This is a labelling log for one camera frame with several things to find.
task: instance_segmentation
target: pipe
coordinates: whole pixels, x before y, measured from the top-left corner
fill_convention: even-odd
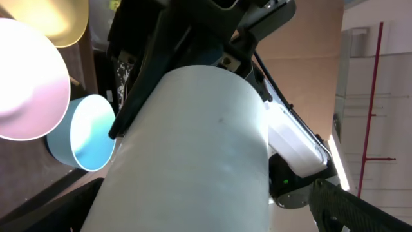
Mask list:
[[[379,34],[378,34],[378,43],[376,46],[376,54],[375,54],[375,65],[373,67],[373,78],[372,78],[372,87],[371,87],[371,96],[369,100],[369,109],[368,109],[368,121],[366,123],[366,134],[365,134],[365,142],[363,145],[363,154],[362,154],[362,166],[360,168],[360,180],[358,186],[358,197],[361,197],[362,193],[362,184],[363,184],[363,175],[365,171],[365,163],[366,163],[366,151],[368,150],[368,141],[369,141],[369,130],[371,126],[371,117],[372,117],[372,108],[373,108],[373,97],[375,96],[375,86],[376,86],[376,78],[378,74],[378,63],[379,63],[379,53],[380,53],[380,43],[382,41],[382,31],[384,28],[384,23],[379,23]]]
[[[396,160],[396,158],[368,158],[366,157],[366,161],[373,161],[373,160],[377,160],[377,161],[391,161],[391,160]]]

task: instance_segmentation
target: black cable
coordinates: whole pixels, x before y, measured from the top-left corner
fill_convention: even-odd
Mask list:
[[[313,138],[316,143],[322,147],[330,157],[332,157],[332,154],[330,153],[329,149],[323,144],[322,141],[320,141],[315,133],[304,123],[302,118],[296,113],[296,111],[293,109],[293,104],[289,104],[289,102],[286,100],[285,96],[282,94],[281,90],[279,87],[277,87],[277,84],[275,83],[275,80],[273,80],[271,74],[269,73],[268,69],[266,68],[265,64],[263,63],[262,59],[260,58],[259,54],[257,51],[254,52],[254,56],[259,63],[260,68],[263,70],[263,73],[265,74],[267,80],[269,83],[272,85],[273,89],[275,89],[276,94],[279,96],[281,99],[281,102],[286,106],[286,108],[289,110],[289,112],[295,117],[295,119],[298,121],[298,123],[303,127],[303,129]]]

